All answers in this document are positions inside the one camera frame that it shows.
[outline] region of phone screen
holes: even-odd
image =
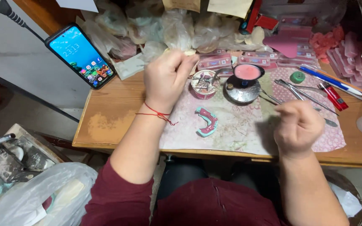
[[[77,27],[69,28],[49,45],[94,87],[99,87],[114,74]]]

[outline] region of dental model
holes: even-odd
[[[198,134],[202,137],[210,136],[212,133],[214,133],[214,131],[216,131],[217,128],[216,116],[207,109],[204,109],[203,107],[198,107],[196,109],[196,112],[198,112],[198,115],[201,116],[208,123],[208,126],[206,128],[198,129]]]

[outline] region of wooden desk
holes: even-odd
[[[329,65],[322,68],[334,75]],[[362,101],[343,92],[349,108],[340,113],[339,121],[347,145],[331,152],[316,153],[323,165],[362,167],[362,133],[356,120],[362,116]],[[143,72],[121,81],[112,79],[100,90],[91,90],[83,109],[72,145],[84,148],[102,148],[111,153],[117,146],[135,113],[144,102]],[[218,150],[161,150],[179,157],[213,158],[215,156],[249,157],[253,161],[277,161],[277,156],[255,155]]]

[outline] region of hand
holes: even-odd
[[[146,104],[160,113],[169,114],[198,60],[197,54],[187,57],[180,50],[171,50],[148,64],[144,72]]]
[[[281,122],[274,131],[280,156],[304,158],[312,152],[314,142],[323,134],[325,120],[308,101],[293,100],[276,106]]]

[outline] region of smartphone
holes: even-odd
[[[48,37],[45,45],[93,89],[100,89],[116,74],[76,23]]]

